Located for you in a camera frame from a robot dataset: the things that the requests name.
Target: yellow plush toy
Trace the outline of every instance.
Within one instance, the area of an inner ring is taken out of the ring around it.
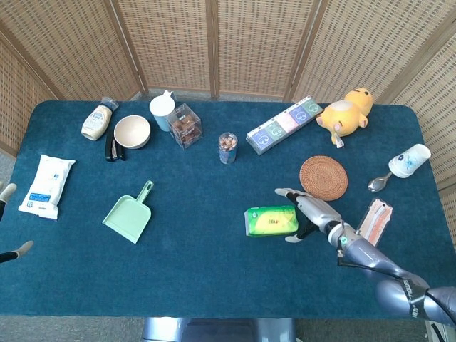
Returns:
[[[365,88],[352,90],[342,101],[330,104],[317,116],[316,122],[331,133],[331,141],[337,148],[343,147],[341,137],[353,133],[356,128],[368,124],[373,96]]]

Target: spoon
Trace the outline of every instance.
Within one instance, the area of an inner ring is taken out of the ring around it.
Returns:
[[[368,189],[371,192],[379,192],[386,186],[386,182],[388,181],[388,178],[392,175],[392,172],[389,172],[386,176],[383,177],[377,177],[374,180],[371,180],[368,184]]]

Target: stapler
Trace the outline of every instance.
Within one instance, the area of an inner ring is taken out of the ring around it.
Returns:
[[[125,160],[123,147],[114,139],[114,130],[108,130],[106,133],[105,158],[108,162],[114,162],[117,159]]]

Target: blue tablecloth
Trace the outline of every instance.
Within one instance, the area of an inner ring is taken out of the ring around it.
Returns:
[[[407,179],[392,177],[378,194],[369,180],[388,172],[389,159],[423,142],[414,112],[375,105],[369,124],[331,144],[328,131],[309,123],[262,156],[248,131],[290,106],[286,103],[188,103],[204,137],[187,150],[158,129],[146,102],[125,102],[126,115],[146,117],[149,143],[126,150],[127,161],[105,161],[105,136],[80,131],[97,105],[47,101],[38,105],[16,161],[18,189],[0,222],[0,250],[34,240],[23,259],[0,265],[0,314],[49,316],[186,316],[212,318],[385,318],[373,286],[357,269],[337,267],[324,234],[299,244],[283,236],[246,237],[244,211],[289,204],[276,187],[301,189],[299,170],[314,155],[345,167],[345,195],[331,202],[356,227],[373,198],[394,213],[379,248],[432,287],[456,285],[455,252],[430,163]],[[223,132],[239,138],[236,161],[219,161]],[[57,221],[19,212],[41,154],[75,159],[58,205]],[[136,197],[155,183],[145,204],[152,219],[138,244],[101,222],[122,195]]]

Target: wicker screen panel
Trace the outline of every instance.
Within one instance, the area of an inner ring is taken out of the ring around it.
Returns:
[[[444,196],[441,200],[453,245],[456,248],[456,193]]]
[[[456,175],[456,35],[393,102],[416,112],[437,183]]]
[[[209,90],[204,0],[119,0],[149,88]]]
[[[0,1],[0,19],[67,99],[138,92],[102,1]]]
[[[0,141],[16,155],[35,106],[53,98],[0,41]]]
[[[378,98],[455,5],[436,1],[330,1],[294,95],[340,100],[353,88]]]
[[[283,96],[310,0],[220,0],[220,92]]]

